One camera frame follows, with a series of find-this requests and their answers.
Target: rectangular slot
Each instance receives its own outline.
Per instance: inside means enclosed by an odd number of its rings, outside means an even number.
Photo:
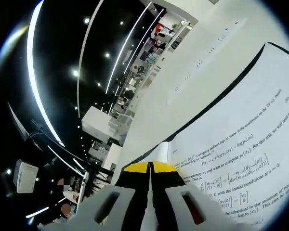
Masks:
[[[189,211],[191,212],[191,215],[193,217],[194,223],[196,225],[201,224],[202,222],[205,221],[205,219],[202,217],[201,213],[199,212],[198,208],[196,207],[196,205],[193,203],[193,201],[191,200],[191,198],[189,197],[188,194],[186,195],[182,195]]]
[[[112,210],[112,207],[114,206],[115,202],[117,201],[119,197],[119,193],[112,192],[108,198],[105,200],[103,205],[99,208],[98,212],[95,216],[95,221],[97,223],[101,223],[106,217],[108,217],[110,211]]]

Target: person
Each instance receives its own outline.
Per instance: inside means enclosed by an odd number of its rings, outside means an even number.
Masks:
[[[162,41],[162,43],[168,43],[173,37],[173,35],[167,31],[155,33],[154,35],[155,35],[155,38]]]
[[[135,65],[134,68],[137,70],[137,74],[144,73],[144,71],[145,71],[144,66],[136,66]]]

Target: ceiling light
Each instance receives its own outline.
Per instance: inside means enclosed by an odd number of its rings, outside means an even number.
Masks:
[[[75,76],[75,77],[78,77],[78,76],[79,76],[77,70],[73,70],[72,73],[73,73],[73,76]]]
[[[108,89],[109,89],[109,85],[110,85],[112,76],[113,76],[114,73],[115,73],[116,67],[117,67],[117,65],[118,65],[118,62],[119,62],[119,60],[120,60],[120,57],[121,57],[121,55],[122,55],[122,52],[123,52],[123,50],[124,50],[124,48],[125,48],[125,45],[126,45],[127,41],[129,40],[132,32],[134,31],[135,27],[137,26],[137,24],[138,24],[138,22],[139,22],[139,20],[142,18],[143,14],[144,14],[145,11],[149,8],[149,6],[151,5],[151,3],[152,3],[152,2],[150,2],[150,3],[146,6],[146,8],[144,9],[144,11],[141,13],[141,15],[139,16],[139,18],[137,19],[136,23],[135,23],[134,26],[132,27],[130,33],[129,33],[128,36],[126,37],[125,42],[124,42],[124,44],[123,44],[123,46],[122,46],[122,48],[121,48],[121,50],[120,50],[120,53],[119,53],[119,55],[118,55],[118,57],[117,57],[116,63],[115,63],[115,65],[114,65],[114,68],[112,69],[112,72],[111,72],[111,75],[110,75],[110,78],[109,78],[109,81],[108,81],[108,84],[107,84],[107,88],[106,88],[105,94],[108,93]]]
[[[73,166],[71,166],[69,163],[67,163],[64,159],[62,159],[49,145],[47,145],[47,147],[63,162],[65,163],[67,166],[69,166],[72,170],[74,170],[76,173],[78,173],[79,175],[81,175],[82,177],[84,176],[81,172],[79,172],[77,169],[75,169]]]
[[[64,201],[65,199],[66,199],[66,197],[65,197],[65,198],[63,198],[63,199],[61,199],[60,201],[58,201],[58,203],[60,203],[60,202]]]
[[[145,34],[144,34],[143,38],[140,40],[140,42],[139,42],[138,46],[136,47],[136,49],[135,49],[135,51],[134,51],[133,55],[132,55],[132,56],[131,56],[131,58],[130,58],[130,61],[129,61],[129,63],[127,64],[127,66],[126,66],[126,68],[125,68],[125,71],[124,71],[124,73],[123,73],[124,75],[125,75],[125,73],[126,73],[126,71],[127,71],[127,68],[129,68],[129,66],[130,66],[130,63],[131,63],[131,61],[132,61],[132,59],[133,59],[133,57],[134,57],[134,55],[135,55],[135,53],[136,53],[137,49],[139,48],[139,46],[140,46],[141,42],[144,40],[144,38],[145,38],[146,34],[148,33],[148,31],[150,30],[150,28],[153,26],[153,24],[155,23],[155,21],[158,19],[158,17],[160,16],[160,14],[161,14],[163,11],[164,11],[164,9],[162,9],[162,10],[161,10],[161,12],[159,12],[159,14],[156,16],[156,18],[153,20],[153,22],[151,23],[151,25],[149,26],[149,28],[148,28],[148,29],[147,29],[147,31],[145,32]]]
[[[28,30],[28,36],[27,36],[27,66],[28,66],[28,73],[29,73],[29,79],[30,79],[30,84],[31,88],[34,94],[35,101],[37,102],[37,105],[39,107],[39,111],[41,112],[50,132],[53,134],[55,139],[59,142],[64,147],[64,144],[60,140],[59,136],[53,129],[52,124],[50,123],[50,120],[45,112],[45,109],[43,107],[42,101],[39,96],[39,91],[38,91],[38,86],[37,82],[35,79],[35,74],[34,74],[34,68],[33,68],[33,39],[34,39],[34,30],[35,30],[35,25],[38,20],[39,16],[39,11],[42,7],[43,0],[36,6],[34,9],[34,12],[31,17],[30,25],[29,25],[29,30]]]
[[[115,96],[117,95],[118,90],[119,90],[119,86],[117,87],[117,90],[116,90]]]
[[[110,108],[109,108],[109,113],[111,112],[112,105],[114,105],[114,104],[111,103]]]
[[[38,211],[38,212],[32,213],[32,214],[30,214],[30,215],[27,215],[26,218],[34,217],[35,215],[40,214],[40,213],[46,211],[47,209],[49,209],[49,207],[46,207],[46,208],[44,208],[44,209],[41,209],[41,210]]]
[[[84,170],[84,167],[81,166],[81,164],[75,158],[73,158],[73,160],[82,170]]]
[[[89,18],[85,18],[85,20],[83,20],[83,22],[84,22],[85,24],[88,24],[88,23],[89,23],[89,21],[90,21],[90,19],[89,19]]]

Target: paper sheet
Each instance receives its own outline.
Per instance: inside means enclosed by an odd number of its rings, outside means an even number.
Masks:
[[[249,73],[170,144],[186,183],[258,228],[289,199],[289,55],[271,44]]]
[[[168,159],[168,142],[162,142],[141,162],[150,162],[155,160],[167,163],[167,159]]]

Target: yellow object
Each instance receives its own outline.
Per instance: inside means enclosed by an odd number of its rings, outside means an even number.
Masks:
[[[154,172],[159,173],[159,172],[177,172],[175,168],[173,168],[169,164],[165,164],[159,161],[153,161],[153,166],[154,166]]]
[[[136,163],[128,166],[126,169],[124,169],[124,172],[142,172],[146,173],[148,168],[148,162],[141,162]]]

